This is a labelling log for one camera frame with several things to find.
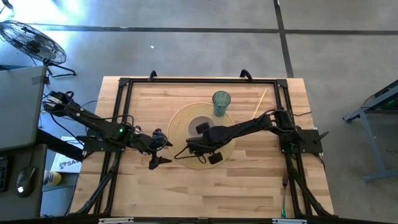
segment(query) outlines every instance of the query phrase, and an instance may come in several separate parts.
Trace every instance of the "gray floor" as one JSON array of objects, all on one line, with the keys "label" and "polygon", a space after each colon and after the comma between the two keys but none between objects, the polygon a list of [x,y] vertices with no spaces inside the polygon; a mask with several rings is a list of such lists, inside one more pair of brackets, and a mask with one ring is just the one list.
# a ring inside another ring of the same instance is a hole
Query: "gray floor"
[{"label": "gray floor", "polygon": [[[277,28],[272,0],[11,2],[16,7],[13,19],[30,23]],[[287,29],[398,29],[395,0],[280,0],[280,5]],[[0,20],[6,18],[6,12]],[[156,70],[162,76],[237,76],[246,68],[254,77],[286,77],[279,34],[44,32],[65,49],[64,66],[78,73],[77,77],[51,80],[46,92],[73,90],[80,103],[97,98],[105,75],[149,75]],[[363,182],[363,174],[376,170],[369,142],[360,122],[345,124],[341,117],[398,78],[398,36],[288,35],[287,43],[294,76],[305,80],[315,125],[330,131],[323,145],[335,213],[397,223],[398,179]],[[28,56],[6,42],[0,42],[0,49],[3,64],[33,65]],[[95,103],[87,108],[93,110]],[[58,120],[75,134],[84,133],[82,125]],[[378,125],[380,120],[372,119],[378,134],[396,130],[390,121],[384,122],[388,128]],[[46,114],[42,122],[46,131],[58,137],[67,135]],[[396,153],[386,156],[388,161],[398,159]],[[47,167],[53,157],[49,153]],[[63,185],[70,185],[74,178],[67,177]],[[44,193],[42,213],[63,215],[71,192],[65,188]],[[65,203],[54,203],[54,198]]]}]

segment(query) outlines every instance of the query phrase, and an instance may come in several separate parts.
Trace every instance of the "wooden table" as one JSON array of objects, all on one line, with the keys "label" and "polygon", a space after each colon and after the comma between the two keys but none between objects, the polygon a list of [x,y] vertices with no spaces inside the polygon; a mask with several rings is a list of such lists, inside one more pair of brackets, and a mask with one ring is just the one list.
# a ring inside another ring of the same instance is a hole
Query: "wooden table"
[{"label": "wooden table", "polygon": [[[119,78],[104,77],[95,111],[98,116],[112,116]],[[303,79],[289,78],[287,81],[293,112],[300,114],[310,111]],[[270,85],[135,83],[129,114],[134,116],[134,125],[139,125],[146,134],[151,134],[156,128],[161,128],[167,134],[170,119],[176,112],[193,103],[211,103],[214,92],[225,90],[232,97],[227,113],[235,123],[239,123],[252,119],[266,88],[257,116],[275,108],[274,90]],[[295,117],[295,121],[303,129],[313,128],[311,114]],[[173,158],[166,149],[158,155]],[[84,160],[72,212],[78,210],[97,187],[103,157],[104,153],[96,152]],[[113,217],[280,217],[282,177],[287,169],[285,158],[280,153],[278,137],[268,131],[238,138],[228,160],[212,169],[193,170],[173,161],[149,170],[149,159],[150,156],[133,150],[126,150],[122,154],[114,193]],[[311,154],[303,154],[303,163],[309,189],[324,208],[333,213],[322,163]],[[103,207],[107,191],[104,193]],[[304,211],[301,191],[298,192],[300,208]],[[287,217],[293,217],[289,187],[286,194]]]}]

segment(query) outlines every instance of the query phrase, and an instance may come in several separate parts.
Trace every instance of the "round placemat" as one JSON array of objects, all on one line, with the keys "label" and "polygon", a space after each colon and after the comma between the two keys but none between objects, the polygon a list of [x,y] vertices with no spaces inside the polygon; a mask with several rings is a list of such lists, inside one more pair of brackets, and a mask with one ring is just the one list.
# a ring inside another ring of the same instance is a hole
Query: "round placemat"
[{"label": "round placemat", "polygon": [[[196,132],[196,126],[202,122],[209,122],[210,126],[231,126],[234,125],[232,118],[225,113],[222,117],[217,117],[214,115],[213,105],[209,103],[195,103],[193,105],[187,106],[186,108],[177,112],[171,119],[169,128],[167,130],[167,138],[173,144],[169,147],[169,151],[172,153],[173,157],[181,152],[182,149],[187,146],[186,140],[192,137],[198,137],[199,134]],[[215,152],[220,152],[223,155],[223,160],[216,164],[210,164],[208,157],[209,153],[205,154],[206,163],[201,163],[197,157],[177,159],[182,165],[192,168],[192,169],[209,169],[223,163],[232,154],[234,150],[236,140],[232,140],[227,145],[217,149]],[[193,156],[189,153],[189,149],[184,150],[183,153],[178,155],[183,156]]]}]

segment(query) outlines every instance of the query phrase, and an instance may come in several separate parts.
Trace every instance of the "glass cup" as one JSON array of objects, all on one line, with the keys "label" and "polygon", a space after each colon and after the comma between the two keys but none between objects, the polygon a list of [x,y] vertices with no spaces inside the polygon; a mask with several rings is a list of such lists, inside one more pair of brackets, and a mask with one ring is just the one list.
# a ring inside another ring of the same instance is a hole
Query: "glass cup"
[{"label": "glass cup", "polygon": [[225,91],[217,91],[213,95],[214,115],[224,116],[228,105],[231,103],[231,96]]}]

